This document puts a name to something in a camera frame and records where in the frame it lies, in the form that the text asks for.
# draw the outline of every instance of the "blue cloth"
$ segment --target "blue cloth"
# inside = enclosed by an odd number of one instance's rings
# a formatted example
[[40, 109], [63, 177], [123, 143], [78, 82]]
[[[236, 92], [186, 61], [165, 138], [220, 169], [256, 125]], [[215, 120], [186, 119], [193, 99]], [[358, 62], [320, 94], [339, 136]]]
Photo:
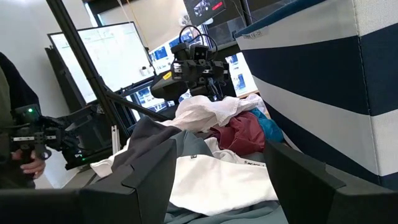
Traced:
[[259, 124], [266, 135], [266, 140], [282, 142], [284, 135], [274, 120], [268, 119], [258, 108], [250, 111], [259, 119]]

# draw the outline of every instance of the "person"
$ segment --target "person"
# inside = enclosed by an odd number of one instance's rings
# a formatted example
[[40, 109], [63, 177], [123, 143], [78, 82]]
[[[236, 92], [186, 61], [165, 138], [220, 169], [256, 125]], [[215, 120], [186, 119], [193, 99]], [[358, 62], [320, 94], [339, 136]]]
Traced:
[[[22, 79], [14, 64], [0, 52], [0, 127], [13, 125], [11, 110], [31, 104], [39, 104], [37, 95]], [[0, 164], [0, 189], [35, 188], [33, 179], [43, 174], [45, 162], [34, 151], [29, 164], [22, 164], [22, 150], [10, 153], [11, 159]]]

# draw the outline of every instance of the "white cloth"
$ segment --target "white cloth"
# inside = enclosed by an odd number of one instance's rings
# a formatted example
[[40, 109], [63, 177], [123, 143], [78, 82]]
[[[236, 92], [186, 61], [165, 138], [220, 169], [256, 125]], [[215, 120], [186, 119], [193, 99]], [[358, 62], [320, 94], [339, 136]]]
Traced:
[[99, 177], [106, 177], [107, 175], [112, 174], [112, 165], [114, 158], [127, 151], [127, 148], [129, 147], [130, 139], [127, 140], [127, 144], [123, 147], [122, 150], [119, 152], [113, 154], [107, 159], [103, 159], [99, 162], [93, 162], [90, 164], [91, 168], [94, 170], [94, 172], [99, 176]]
[[221, 150], [220, 147], [218, 147], [217, 138], [214, 137], [208, 138], [205, 140], [205, 143], [210, 148], [210, 151], [213, 153], [213, 156], [221, 161], [232, 162], [235, 164], [262, 166], [262, 167], [266, 166], [266, 164], [263, 162], [256, 162], [256, 161], [251, 161], [249, 159], [242, 159], [238, 155], [236, 155], [235, 152], [231, 150], [228, 149]]
[[223, 101], [216, 102], [211, 102], [205, 96], [194, 96], [181, 102], [174, 120], [161, 124], [192, 132], [207, 131], [217, 124], [225, 126], [240, 112], [252, 110], [257, 106], [264, 111], [264, 102], [256, 94], [250, 94], [244, 100], [227, 96]]
[[208, 216], [277, 200], [266, 167], [234, 164], [207, 155], [177, 159], [170, 202]]

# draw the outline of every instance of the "white wall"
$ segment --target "white wall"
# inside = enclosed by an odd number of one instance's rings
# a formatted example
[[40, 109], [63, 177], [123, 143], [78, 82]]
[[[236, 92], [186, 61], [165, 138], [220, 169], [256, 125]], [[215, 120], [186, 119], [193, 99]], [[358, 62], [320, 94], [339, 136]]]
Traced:
[[[65, 1], [77, 27], [89, 27], [88, 17], [80, 0]], [[64, 116], [69, 113], [58, 81], [45, 53], [50, 42], [48, 32], [60, 28], [45, 0], [0, 0], [0, 51], [17, 67], [27, 84], [40, 100], [42, 113]], [[63, 187], [76, 173], [64, 169], [66, 161], [59, 152], [46, 161], [43, 177], [37, 180], [40, 188]]]
[[[139, 23], [139, 26], [137, 23], [136, 26], [141, 39], [150, 50], [154, 50], [180, 33], [181, 26], [178, 20], [182, 14], [187, 13], [183, 0], [134, 0], [130, 2]], [[124, 5], [124, 10], [130, 21], [136, 22], [128, 4]], [[120, 7], [103, 12], [100, 16], [106, 25], [127, 22]]]

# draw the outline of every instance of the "robotic manipulator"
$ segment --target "robotic manipulator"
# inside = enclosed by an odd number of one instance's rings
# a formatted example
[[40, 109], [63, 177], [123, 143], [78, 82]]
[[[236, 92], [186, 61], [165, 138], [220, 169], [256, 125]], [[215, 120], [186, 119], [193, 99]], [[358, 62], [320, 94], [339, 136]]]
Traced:
[[11, 159], [11, 153], [22, 150], [22, 163], [32, 162], [31, 154], [43, 160], [51, 156], [46, 148], [62, 152], [67, 162], [84, 161], [85, 150], [78, 145], [78, 130], [84, 125], [72, 127], [79, 119], [96, 113], [96, 106], [87, 106], [68, 116], [51, 118], [42, 116], [37, 105], [29, 105], [11, 111], [15, 126], [0, 127], [0, 165]]
[[155, 79], [151, 88], [154, 97], [176, 102], [189, 89], [192, 96], [204, 95], [211, 101], [224, 98], [220, 85], [226, 85], [230, 78], [228, 63], [214, 61], [211, 50], [204, 45], [185, 42], [171, 51], [175, 60], [170, 71]]

